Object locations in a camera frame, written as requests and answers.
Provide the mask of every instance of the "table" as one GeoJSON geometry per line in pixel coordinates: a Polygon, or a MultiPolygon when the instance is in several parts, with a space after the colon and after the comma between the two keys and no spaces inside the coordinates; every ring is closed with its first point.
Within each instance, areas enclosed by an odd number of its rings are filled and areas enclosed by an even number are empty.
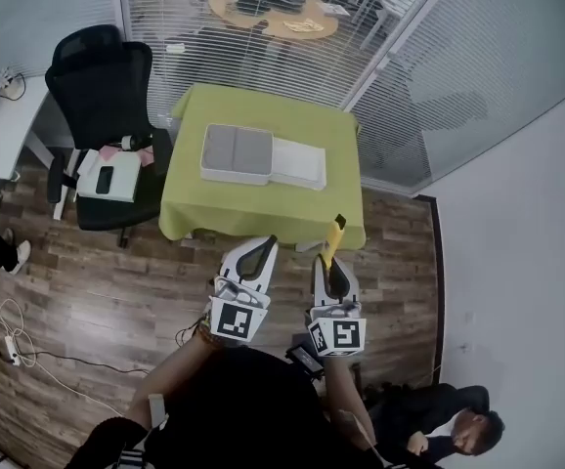
{"type": "Polygon", "coordinates": [[[325,16],[318,5],[320,0],[306,0],[300,14],[286,14],[270,10],[261,16],[249,16],[239,12],[233,0],[208,0],[211,11],[222,20],[233,26],[250,29],[261,21],[267,21],[268,26],[263,30],[264,35],[274,36],[283,40],[316,40],[331,36],[338,26],[337,18],[325,16]],[[284,25],[284,21],[304,21],[310,19],[324,27],[321,31],[298,32],[284,25]]]}
{"type": "Polygon", "coordinates": [[[17,101],[0,98],[0,179],[14,176],[22,146],[26,145],[46,167],[53,155],[31,130],[48,94],[43,76],[25,79],[26,90],[17,101]]]}
{"type": "Polygon", "coordinates": [[[194,85],[172,116],[182,118],[165,181],[159,226],[179,239],[199,228],[227,235],[276,235],[282,243],[323,240],[342,214],[341,247],[361,248],[361,176],[354,115],[261,92],[194,85]],[[270,130],[276,137],[326,149],[326,187],[313,191],[269,183],[250,186],[200,178],[206,126],[221,123],[270,130]]]}

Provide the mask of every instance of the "white box on chair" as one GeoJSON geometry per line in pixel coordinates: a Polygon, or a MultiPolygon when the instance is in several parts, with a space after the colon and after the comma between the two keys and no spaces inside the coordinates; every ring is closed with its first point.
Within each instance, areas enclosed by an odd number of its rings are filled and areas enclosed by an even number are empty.
{"type": "Polygon", "coordinates": [[[87,161],[87,155],[81,163],[84,171],[78,178],[76,192],[86,198],[127,201],[131,203],[135,201],[139,171],[142,167],[139,155],[133,151],[118,151],[108,160],[103,160],[97,151],[95,153],[96,159],[93,163],[90,164],[87,161]],[[107,194],[96,193],[98,177],[102,167],[113,168],[113,175],[110,179],[109,192],[107,194]]]}
{"type": "Polygon", "coordinates": [[[365,349],[364,318],[317,318],[309,325],[318,356],[349,356],[365,349]]]}

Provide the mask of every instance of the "wooden table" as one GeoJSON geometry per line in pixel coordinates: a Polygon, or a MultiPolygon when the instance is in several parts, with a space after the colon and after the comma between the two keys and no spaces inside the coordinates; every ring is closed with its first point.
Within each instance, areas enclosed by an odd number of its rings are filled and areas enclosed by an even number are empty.
{"type": "Polygon", "coordinates": [[[229,24],[236,27],[254,27],[261,21],[266,21],[268,26],[263,30],[264,35],[274,36],[283,40],[316,40],[331,36],[338,26],[337,18],[325,16],[318,5],[321,0],[306,0],[300,14],[287,14],[277,10],[270,10],[260,16],[249,16],[237,9],[234,0],[208,0],[211,11],[229,24]],[[302,22],[310,19],[324,27],[321,31],[300,32],[293,31],[284,25],[285,21],[302,22]]]}

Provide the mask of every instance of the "green tablecloth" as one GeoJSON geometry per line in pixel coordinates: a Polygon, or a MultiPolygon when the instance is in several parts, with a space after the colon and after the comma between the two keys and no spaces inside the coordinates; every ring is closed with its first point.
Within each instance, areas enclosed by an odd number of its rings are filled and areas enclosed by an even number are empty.
{"type": "Polygon", "coordinates": [[[199,228],[227,235],[276,235],[282,243],[324,239],[337,214],[346,220],[341,248],[365,244],[356,121],[350,113],[280,96],[194,85],[172,116],[182,118],[167,173],[159,226],[170,239],[199,228]],[[275,137],[326,149],[326,187],[250,186],[200,178],[209,123],[270,130],[275,137]]]}

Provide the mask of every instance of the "black phone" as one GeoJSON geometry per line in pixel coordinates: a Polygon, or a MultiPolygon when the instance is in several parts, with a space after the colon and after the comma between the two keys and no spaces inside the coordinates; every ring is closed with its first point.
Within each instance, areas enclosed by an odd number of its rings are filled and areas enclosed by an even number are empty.
{"type": "Polygon", "coordinates": [[[109,194],[110,180],[113,177],[113,167],[102,167],[98,175],[96,194],[109,194]]]}

